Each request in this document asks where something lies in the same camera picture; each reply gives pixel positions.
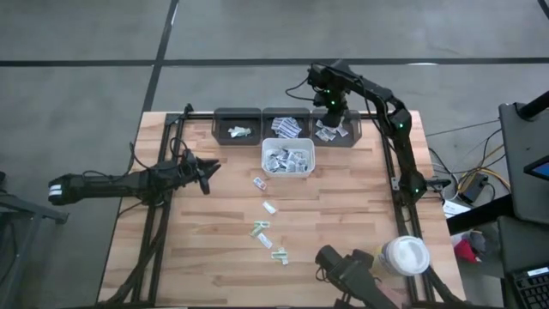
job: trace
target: keyboard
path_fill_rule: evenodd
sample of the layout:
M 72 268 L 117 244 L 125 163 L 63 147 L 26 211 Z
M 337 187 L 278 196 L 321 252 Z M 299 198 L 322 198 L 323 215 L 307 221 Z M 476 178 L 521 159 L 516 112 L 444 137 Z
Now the keyboard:
M 521 308 L 549 309 L 549 265 L 511 274 Z

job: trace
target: red object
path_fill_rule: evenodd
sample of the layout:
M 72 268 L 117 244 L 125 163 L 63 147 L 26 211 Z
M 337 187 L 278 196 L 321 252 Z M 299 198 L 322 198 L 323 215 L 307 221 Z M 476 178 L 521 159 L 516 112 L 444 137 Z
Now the red object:
M 469 240 L 467 239 L 463 239 L 455 245 L 454 253 L 458 258 L 463 258 L 471 263 L 478 263 L 476 256 L 473 253 L 473 248 L 471 248 L 471 244 L 469 244 Z

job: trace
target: black stand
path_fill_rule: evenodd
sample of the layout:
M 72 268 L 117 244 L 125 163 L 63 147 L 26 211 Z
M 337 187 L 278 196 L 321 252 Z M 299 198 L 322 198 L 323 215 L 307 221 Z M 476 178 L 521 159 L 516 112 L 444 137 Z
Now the black stand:
M 31 245 L 38 232 L 42 219 L 49 218 L 57 224 L 64 224 L 69 214 L 55 209 L 41 206 L 35 203 L 23 201 L 16 196 L 0 191 L 0 214 L 8 216 L 9 220 L 29 220 L 27 231 L 22 237 L 23 241 L 18 245 L 17 252 L 13 252 L 13 263 L 8 268 L 6 281 L 0 287 L 0 308 L 12 308 L 17 289 L 21 283 L 24 264 L 28 259 Z

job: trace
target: plastic cup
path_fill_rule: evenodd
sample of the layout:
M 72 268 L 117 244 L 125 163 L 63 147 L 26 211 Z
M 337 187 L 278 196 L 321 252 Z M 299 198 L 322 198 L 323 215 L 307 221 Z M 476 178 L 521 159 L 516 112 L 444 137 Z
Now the plastic cup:
M 401 236 L 380 246 L 374 252 L 370 272 L 380 279 L 391 276 L 415 276 L 423 273 L 431 256 L 422 239 Z

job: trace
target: clear plastic container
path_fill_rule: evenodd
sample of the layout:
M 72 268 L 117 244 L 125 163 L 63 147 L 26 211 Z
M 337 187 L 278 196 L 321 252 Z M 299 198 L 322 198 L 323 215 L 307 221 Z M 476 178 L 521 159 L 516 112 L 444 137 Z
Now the clear plastic container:
M 265 167 L 268 159 L 267 152 L 270 149 L 284 148 L 287 150 L 299 150 L 305 153 L 309 162 L 306 172 L 303 173 L 273 173 Z M 269 177 L 307 178 L 315 169 L 315 144 L 310 138 L 266 138 L 261 147 L 261 167 Z

